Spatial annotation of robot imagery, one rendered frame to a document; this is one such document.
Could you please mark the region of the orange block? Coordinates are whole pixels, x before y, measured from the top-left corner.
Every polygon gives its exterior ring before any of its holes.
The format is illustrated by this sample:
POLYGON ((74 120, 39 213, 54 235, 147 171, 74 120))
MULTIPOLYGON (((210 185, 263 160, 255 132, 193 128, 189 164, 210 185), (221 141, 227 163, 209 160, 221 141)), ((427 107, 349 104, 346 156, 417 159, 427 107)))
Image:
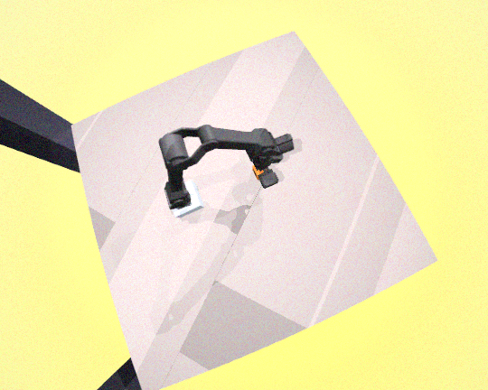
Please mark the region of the orange block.
POLYGON ((253 169, 253 172, 256 175, 257 180, 259 180, 258 175, 261 174, 263 172, 263 170, 262 170, 262 172, 260 172, 259 170, 257 171, 254 165, 252 166, 252 169, 253 169))

